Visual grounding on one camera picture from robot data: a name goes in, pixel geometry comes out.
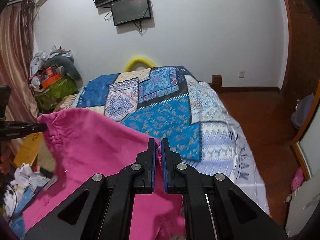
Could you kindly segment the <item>pink pants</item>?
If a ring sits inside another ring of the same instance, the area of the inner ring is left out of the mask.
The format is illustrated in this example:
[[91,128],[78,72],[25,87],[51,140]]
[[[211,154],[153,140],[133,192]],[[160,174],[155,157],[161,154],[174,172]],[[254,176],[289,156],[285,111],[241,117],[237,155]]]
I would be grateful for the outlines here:
[[[48,128],[43,138],[56,161],[58,181],[40,192],[23,212],[27,230],[91,176],[118,173],[148,147],[148,135],[86,108],[44,114],[38,122]],[[171,239],[185,234],[182,197],[164,192],[160,164],[155,178],[153,194],[135,196],[131,239]]]

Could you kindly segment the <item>wooden bedside board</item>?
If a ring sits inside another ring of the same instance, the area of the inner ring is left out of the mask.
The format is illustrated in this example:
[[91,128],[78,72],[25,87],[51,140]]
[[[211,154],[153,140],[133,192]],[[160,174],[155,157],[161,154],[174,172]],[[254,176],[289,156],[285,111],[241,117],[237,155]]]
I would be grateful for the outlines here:
[[31,168],[34,168],[41,142],[43,142],[42,133],[32,133],[26,136],[20,150],[15,156],[14,165],[21,167],[23,164],[29,164]]

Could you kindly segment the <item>green storage bag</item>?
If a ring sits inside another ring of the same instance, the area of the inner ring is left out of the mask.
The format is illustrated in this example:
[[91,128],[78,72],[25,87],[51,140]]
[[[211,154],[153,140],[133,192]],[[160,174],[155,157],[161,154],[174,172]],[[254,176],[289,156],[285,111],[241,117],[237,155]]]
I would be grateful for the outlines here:
[[52,111],[64,97],[77,93],[78,89],[74,81],[67,76],[63,76],[43,91],[35,92],[35,99],[41,112],[49,112]]

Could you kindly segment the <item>orange box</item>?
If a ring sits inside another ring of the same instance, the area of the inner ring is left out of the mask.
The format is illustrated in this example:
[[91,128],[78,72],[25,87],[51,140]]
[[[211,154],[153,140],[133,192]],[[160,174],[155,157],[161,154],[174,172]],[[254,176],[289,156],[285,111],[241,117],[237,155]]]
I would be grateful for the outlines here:
[[43,89],[48,88],[62,77],[55,67],[48,67],[43,71],[40,77],[40,83]]

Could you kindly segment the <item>blue patchwork bed quilt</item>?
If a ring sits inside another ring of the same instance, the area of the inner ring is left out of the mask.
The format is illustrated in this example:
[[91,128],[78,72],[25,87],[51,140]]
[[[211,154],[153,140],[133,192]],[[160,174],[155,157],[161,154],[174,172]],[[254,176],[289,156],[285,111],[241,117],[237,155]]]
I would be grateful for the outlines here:
[[183,66],[101,75],[56,107],[87,108],[159,140],[207,175],[223,173],[265,212],[266,188],[240,124]]

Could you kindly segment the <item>grey plush toy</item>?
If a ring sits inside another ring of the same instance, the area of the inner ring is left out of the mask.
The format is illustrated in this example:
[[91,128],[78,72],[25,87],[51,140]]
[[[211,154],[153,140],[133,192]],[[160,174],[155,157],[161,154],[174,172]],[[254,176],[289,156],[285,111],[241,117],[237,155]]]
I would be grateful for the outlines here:
[[56,55],[44,63],[44,69],[49,67],[61,67],[62,75],[68,75],[76,81],[81,80],[81,75],[69,57]]

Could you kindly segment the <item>pink striped curtain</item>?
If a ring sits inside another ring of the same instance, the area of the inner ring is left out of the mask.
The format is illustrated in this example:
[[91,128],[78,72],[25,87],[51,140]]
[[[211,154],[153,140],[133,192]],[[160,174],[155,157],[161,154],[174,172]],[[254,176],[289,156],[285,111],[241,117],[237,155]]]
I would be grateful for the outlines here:
[[35,7],[34,0],[23,0],[1,12],[1,84],[11,88],[5,111],[9,121],[36,122],[38,106],[28,85]]

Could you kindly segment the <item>yellow curved headboard pad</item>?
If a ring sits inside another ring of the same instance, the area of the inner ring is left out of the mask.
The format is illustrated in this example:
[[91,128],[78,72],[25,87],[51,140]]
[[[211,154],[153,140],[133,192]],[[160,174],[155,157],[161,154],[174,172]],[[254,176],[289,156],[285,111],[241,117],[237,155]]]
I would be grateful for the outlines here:
[[124,72],[126,73],[133,71],[137,64],[143,64],[144,66],[146,66],[146,68],[156,67],[156,65],[150,59],[143,56],[136,56],[128,61],[125,66]]

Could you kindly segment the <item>dark wooden door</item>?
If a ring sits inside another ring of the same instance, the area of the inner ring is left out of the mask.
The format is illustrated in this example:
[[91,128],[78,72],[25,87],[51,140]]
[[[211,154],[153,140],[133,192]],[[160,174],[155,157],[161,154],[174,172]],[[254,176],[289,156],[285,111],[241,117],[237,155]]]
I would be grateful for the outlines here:
[[319,23],[305,0],[285,0],[289,57],[281,92],[292,105],[315,94],[319,83]]

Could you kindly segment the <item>wooden bed post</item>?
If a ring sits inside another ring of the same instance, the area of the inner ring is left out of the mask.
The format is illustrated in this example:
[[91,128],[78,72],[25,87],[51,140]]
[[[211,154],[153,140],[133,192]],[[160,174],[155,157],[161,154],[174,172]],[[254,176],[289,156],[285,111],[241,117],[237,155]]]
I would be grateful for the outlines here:
[[211,81],[210,87],[213,90],[215,90],[217,93],[220,93],[222,89],[222,76],[212,75],[212,81]]

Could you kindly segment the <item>white wall socket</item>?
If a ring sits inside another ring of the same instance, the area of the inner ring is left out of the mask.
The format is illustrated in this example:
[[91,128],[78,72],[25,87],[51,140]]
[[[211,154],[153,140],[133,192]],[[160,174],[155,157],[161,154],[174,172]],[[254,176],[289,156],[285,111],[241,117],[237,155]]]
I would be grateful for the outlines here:
[[239,78],[244,78],[244,76],[245,76],[245,72],[240,71],[240,72],[239,72]]

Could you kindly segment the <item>small black wall monitor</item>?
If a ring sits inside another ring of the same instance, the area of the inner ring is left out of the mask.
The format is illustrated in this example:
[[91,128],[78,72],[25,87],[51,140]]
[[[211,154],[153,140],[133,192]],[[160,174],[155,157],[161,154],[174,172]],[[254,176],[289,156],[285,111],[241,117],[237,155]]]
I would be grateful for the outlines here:
[[150,0],[118,0],[111,3],[115,26],[152,17]]

